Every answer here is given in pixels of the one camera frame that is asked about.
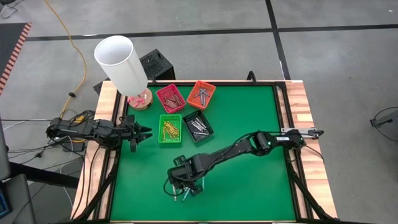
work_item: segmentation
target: green mat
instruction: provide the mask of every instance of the green mat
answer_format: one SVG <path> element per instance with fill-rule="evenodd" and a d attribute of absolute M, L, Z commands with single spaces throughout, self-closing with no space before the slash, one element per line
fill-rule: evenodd
<path fill-rule="evenodd" d="M 150 87 L 154 96 L 161 87 Z M 178 86 L 186 99 L 192 86 Z M 186 116 L 197 109 L 186 105 L 177 114 Z M 295 220 L 284 153 L 242 155 L 217 165 L 205 177 L 205 191 L 195 197 L 174 198 L 162 187 L 173 159 L 200 152 L 214 152 L 253 131 L 278 131 L 275 99 L 270 86 L 218 86 L 204 111 L 214 136 L 195 145 L 186 127 L 180 147 L 160 147 L 157 142 L 159 116 L 165 114 L 158 98 L 145 111 L 131 108 L 136 121 L 151 127 L 154 136 L 141 142 L 131 153 L 122 147 L 118 178 L 111 211 L 112 221 L 233 221 Z"/>

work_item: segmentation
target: metal stand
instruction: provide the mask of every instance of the metal stand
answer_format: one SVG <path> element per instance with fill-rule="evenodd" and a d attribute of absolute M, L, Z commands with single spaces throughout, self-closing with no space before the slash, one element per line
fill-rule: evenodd
<path fill-rule="evenodd" d="M 392 113 L 389 113 L 381 118 L 370 120 L 371 124 L 375 128 L 380 128 L 383 124 L 391 123 L 395 120 L 398 120 L 398 110 Z"/>
<path fill-rule="evenodd" d="M 25 174 L 27 180 L 30 181 L 55 185 L 59 187 L 69 187 L 74 189 L 77 189 L 77 186 L 79 184 L 79 178 L 58 174 L 56 172 L 36 169 L 33 167 L 17 164 L 15 162 L 10 162 L 10 168 L 10 178 L 13 178 L 19 174 Z"/>

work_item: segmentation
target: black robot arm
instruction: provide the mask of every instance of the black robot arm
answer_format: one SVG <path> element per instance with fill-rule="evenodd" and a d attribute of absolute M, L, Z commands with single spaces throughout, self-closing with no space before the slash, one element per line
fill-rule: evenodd
<path fill-rule="evenodd" d="M 202 188 L 195 183 L 196 180 L 205 176 L 217 164 L 241 154 L 251 153 L 255 156 L 265 156 L 277 146 L 293 148 L 304 145 L 305 142 L 296 129 L 277 136 L 273 136 L 265 131 L 257 131 L 247 134 L 247 136 L 238 139 L 234 144 L 211 154 L 196 154 L 188 159 L 185 156 L 180 156 L 174 159 L 176 167 L 169 169 L 167 175 L 169 182 L 176 189 L 183 190 L 185 187 L 188 187 L 192 190 L 192 194 L 199 194 Z"/>
<path fill-rule="evenodd" d="M 50 139 L 70 136 L 94 140 L 101 147 L 111 150 L 119 148 L 123 140 L 129 140 L 132 152 L 136 151 L 139 142 L 152 136 L 151 133 L 146 133 L 152 129 L 135 122 L 134 115 L 120 118 L 120 122 L 119 125 L 116 125 L 112 121 L 104 119 L 64 121 L 61 118 L 54 118 L 46 133 Z"/>

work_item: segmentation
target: wooden frame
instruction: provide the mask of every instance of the wooden frame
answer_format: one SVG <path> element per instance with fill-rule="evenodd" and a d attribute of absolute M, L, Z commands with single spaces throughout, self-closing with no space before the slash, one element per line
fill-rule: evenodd
<path fill-rule="evenodd" d="M 185 82 L 195 82 L 196 80 L 159 80 L 157 83 L 185 83 Z M 212 83 L 251 83 L 251 80 L 205 80 L 205 82 L 212 82 Z M 280 80 L 258 80 L 257 82 L 281 82 Z M 307 100 L 307 95 L 304 89 L 303 81 L 283 81 L 286 86 L 287 97 L 290 102 L 290 110 L 291 115 L 293 117 L 294 126 L 296 128 L 312 128 L 314 127 L 312 121 L 312 115 L 310 111 L 310 107 Z M 289 127 L 287 122 L 287 110 L 285 101 L 282 96 L 282 90 L 277 90 L 278 97 L 279 97 L 279 104 L 280 110 L 282 112 L 282 118 L 284 121 L 284 126 Z M 115 104 L 117 90 L 116 87 L 113 85 L 111 81 L 103 82 L 103 86 L 101 89 L 101 94 L 99 96 L 98 105 L 96 109 L 95 119 L 109 119 L 111 120 L 113 117 L 114 107 L 115 105 L 119 105 L 119 108 L 115 110 L 117 113 L 117 118 L 123 115 L 123 107 L 125 102 L 125 97 L 121 96 L 119 99 L 119 103 Z M 307 144 L 320 152 L 319 143 L 317 140 L 306 140 Z M 85 181 L 83 183 L 83 173 L 80 177 L 79 186 L 76 192 L 75 203 L 73 204 L 72 214 L 75 213 L 77 209 L 75 217 L 79 216 L 79 214 L 84 210 L 86 207 L 87 194 L 88 194 L 88 201 L 90 201 L 94 194 L 98 191 L 98 187 L 100 184 L 100 177 L 101 172 L 104 164 L 104 149 L 100 149 L 97 153 L 97 156 L 93 158 L 93 155 L 98 147 L 98 144 L 90 141 L 88 143 L 88 147 L 86 150 L 86 159 L 85 159 Z M 108 163 L 108 170 L 109 173 L 114 159 L 114 152 L 111 152 L 109 157 Z M 314 198 L 318 201 L 318 203 L 324 208 L 324 210 L 331 215 L 332 217 L 336 217 L 336 210 L 333 203 L 333 199 L 330 192 L 330 187 L 328 183 L 328 178 L 326 176 L 325 166 L 323 164 L 322 159 L 320 159 L 314 152 L 306 150 L 303 148 L 301 153 L 301 160 L 303 165 L 303 170 L 306 178 L 306 183 L 308 190 L 314 196 Z M 93 164 L 93 171 L 91 173 L 91 186 L 90 189 L 88 187 L 89 171 L 90 165 Z M 307 213 L 305 210 L 305 204 L 303 196 L 300 190 L 297 189 L 298 195 L 298 206 L 300 209 L 301 217 L 307 218 Z M 83 194 L 83 198 L 81 200 L 80 206 L 78 207 L 80 197 Z M 106 207 L 108 205 L 108 197 L 109 197 L 109 188 L 104 193 L 101 207 L 99 209 L 98 218 L 106 218 Z"/>

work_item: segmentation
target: gray floor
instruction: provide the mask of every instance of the gray floor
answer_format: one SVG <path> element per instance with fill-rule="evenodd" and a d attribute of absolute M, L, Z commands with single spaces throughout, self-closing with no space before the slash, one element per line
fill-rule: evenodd
<path fill-rule="evenodd" d="M 260 0 L 50 3 L 72 34 L 271 26 L 266 4 Z M 272 0 L 272 5 L 279 27 L 398 24 L 397 1 Z M 17 8 L 10 19 L 0 22 L 33 22 L 31 37 L 65 35 L 42 0 L 24 1 Z M 314 122 L 326 132 L 320 144 L 338 216 L 348 221 L 396 223 L 397 143 L 380 136 L 369 119 L 383 108 L 397 106 L 398 30 L 287 32 L 280 37 L 290 76 L 304 80 Z M 75 41 L 86 57 L 88 78 L 71 109 L 95 110 L 98 96 L 92 86 L 105 78 L 93 58 L 99 41 Z M 158 48 L 174 65 L 178 79 L 239 79 L 250 70 L 258 79 L 283 79 L 271 33 L 132 41 L 139 56 Z M 26 42 L 0 96 L 0 113 L 9 119 L 54 118 L 82 75 L 83 65 L 67 40 Z M 41 146 L 47 142 L 45 128 L 46 124 L 21 124 L 6 131 L 6 141 L 11 149 Z M 398 138 L 396 127 L 382 130 Z M 31 157 L 26 154 L 13 161 Z M 42 169 L 74 158 L 54 149 L 28 165 Z M 66 169 L 73 172 L 78 167 Z M 31 191 L 39 187 L 32 184 Z M 46 187 L 38 198 L 34 200 L 38 223 L 64 219 L 70 212 L 62 188 Z"/>

